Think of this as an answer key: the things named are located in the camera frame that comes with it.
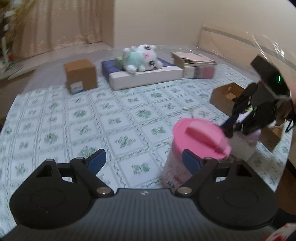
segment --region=beige curtain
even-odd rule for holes
[[[16,31],[13,54],[21,58],[101,41],[102,0],[38,0]]]

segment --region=stuffed animal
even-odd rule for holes
[[[115,59],[115,64],[120,69],[125,69],[130,74],[137,71],[161,69],[163,64],[157,59],[155,45],[132,46],[123,50],[123,57]]]

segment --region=white foam block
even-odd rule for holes
[[[183,69],[177,66],[167,66],[145,72],[129,74],[125,71],[109,74],[109,84],[114,90],[133,88],[143,85],[157,84],[172,80],[180,80],[183,76]]]

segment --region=wall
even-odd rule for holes
[[[207,22],[264,34],[296,53],[296,8],[287,0],[116,0],[115,46],[194,45]]]
[[[114,46],[114,1],[102,0],[102,41]]]

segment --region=label on box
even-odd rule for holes
[[[173,154],[172,149],[168,154],[168,158],[161,176],[163,186],[166,188],[170,188],[172,191],[175,191],[179,186],[181,186],[189,178],[192,177],[183,163],[180,163],[177,160],[177,158]]]
[[[70,85],[70,90],[71,90],[72,94],[76,94],[76,93],[79,93],[79,92],[83,91],[82,81],[78,81],[78,82],[75,82],[75,83],[71,84]]]

